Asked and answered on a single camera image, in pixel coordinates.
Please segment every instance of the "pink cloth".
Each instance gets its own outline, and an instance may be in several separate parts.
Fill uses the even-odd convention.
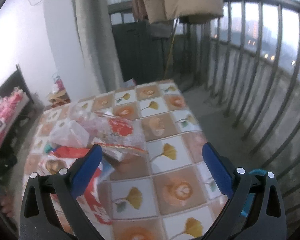
[[[4,139],[4,134],[8,123],[15,112],[18,103],[23,98],[22,90],[15,90],[10,97],[3,98],[0,103],[0,146]]]

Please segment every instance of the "tile pattern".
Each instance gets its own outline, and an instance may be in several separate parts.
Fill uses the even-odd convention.
[[[207,140],[172,80],[119,89],[45,111],[26,161],[23,189],[29,175],[39,171],[38,164],[48,157],[45,148],[53,127],[78,109],[141,120],[146,138],[145,156],[126,154],[121,162],[106,157],[115,172],[98,184],[95,198],[102,205],[98,215],[106,212],[111,225],[100,224],[87,199],[77,198],[105,239],[185,240],[207,232],[227,197],[202,159]],[[62,226],[73,233],[58,200],[51,198]]]

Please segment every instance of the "balcony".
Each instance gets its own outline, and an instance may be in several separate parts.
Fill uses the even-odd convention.
[[[204,25],[175,20],[174,39],[134,22],[131,2],[109,5],[123,76],[137,83],[173,78],[221,155],[246,170],[274,172],[290,235],[300,224],[300,2],[224,5],[224,18]],[[296,33],[295,45],[288,32]]]

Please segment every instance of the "white wall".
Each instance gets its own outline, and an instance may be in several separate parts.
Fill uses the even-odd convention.
[[[44,17],[56,67],[71,101],[98,95],[96,75],[84,63],[73,0],[44,0]]]
[[[0,85],[15,71],[15,64],[20,65],[30,92],[37,93],[39,100],[48,105],[46,96],[57,69],[49,46],[43,0],[6,0],[0,10]]]

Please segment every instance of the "sky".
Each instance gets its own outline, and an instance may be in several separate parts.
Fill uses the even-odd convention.
[[[241,18],[240,3],[232,3],[232,17]],[[258,20],[258,5],[256,3],[246,3],[246,20]],[[282,20],[282,42],[290,44],[297,49],[299,39],[298,15],[292,11],[283,9]],[[278,11],[276,7],[270,5],[263,6],[263,24],[271,30],[272,36],[277,38]]]

